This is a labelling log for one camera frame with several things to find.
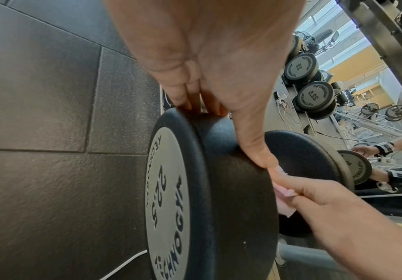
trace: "wipe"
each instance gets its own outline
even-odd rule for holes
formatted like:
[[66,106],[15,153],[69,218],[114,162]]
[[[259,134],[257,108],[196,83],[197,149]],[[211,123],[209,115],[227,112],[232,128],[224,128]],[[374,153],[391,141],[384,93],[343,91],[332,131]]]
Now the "wipe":
[[[277,166],[275,169],[272,169],[269,172],[287,174],[280,166]],[[287,216],[287,218],[289,218],[296,211],[296,209],[289,204],[289,197],[294,197],[297,196],[298,194],[294,190],[288,190],[283,186],[276,184],[273,181],[272,184],[273,184],[273,190],[275,191],[278,214]]]

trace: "hand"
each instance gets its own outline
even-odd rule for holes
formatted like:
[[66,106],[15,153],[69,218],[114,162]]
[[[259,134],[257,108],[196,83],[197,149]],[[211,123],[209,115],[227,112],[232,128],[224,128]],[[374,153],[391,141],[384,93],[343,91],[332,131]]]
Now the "hand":
[[367,158],[379,154],[379,149],[373,146],[356,146],[350,150],[360,153]]
[[370,175],[370,179],[378,181],[378,182],[389,182],[389,175],[387,171],[379,169],[377,167],[372,167],[372,174]]
[[106,0],[129,50],[177,107],[233,114],[240,147],[260,167],[267,102],[304,0]]
[[271,177],[300,194],[292,198],[292,205],[347,270],[360,279],[402,280],[400,227],[337,182],[272,173]]

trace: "black wrist strap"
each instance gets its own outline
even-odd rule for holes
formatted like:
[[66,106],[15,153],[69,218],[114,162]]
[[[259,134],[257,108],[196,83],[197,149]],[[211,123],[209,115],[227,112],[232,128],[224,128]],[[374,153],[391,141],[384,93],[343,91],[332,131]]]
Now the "black wrist strap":
[[395,151],[395,145],[392,142],[383,142],[378,145],[374,145],[378,148],[381,156],[387,156]]
[[389,185],[392,188],[402,188],[402,171],[389,170],[387,171],[387,175],[389,176]]

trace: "pink tissue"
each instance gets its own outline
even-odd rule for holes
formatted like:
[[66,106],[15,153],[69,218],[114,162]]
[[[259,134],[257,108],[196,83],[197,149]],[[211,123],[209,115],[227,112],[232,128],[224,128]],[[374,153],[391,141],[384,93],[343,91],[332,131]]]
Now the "pink tissue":
[[[286,172],[284,172],[280,166],[275,168],[275,172],[279,174],[286,174]],[[287,218],[289,218],[296,211],[296,209],[289,204],[289,197],[294,197],[298,194],[294,190],[288,190],[273,181],[272,184],[273,190],[275,191],[278,214],[287,216]]]

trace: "floor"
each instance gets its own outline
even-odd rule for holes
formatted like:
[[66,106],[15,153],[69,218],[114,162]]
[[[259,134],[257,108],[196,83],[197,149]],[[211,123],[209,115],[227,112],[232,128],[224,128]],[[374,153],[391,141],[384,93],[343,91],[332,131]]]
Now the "floor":
[[[303,131],[293,110],[280,113],[271,100],[266,131]],[[0,0],[0,279],[98,280],[146,249],[143,176],[159,115],[159,85],[101,0]],[[339,135],[329,119],[314,127]],[[148,258],[110,279],[149,280]],[[295,264],[279,275],[346,277]]]

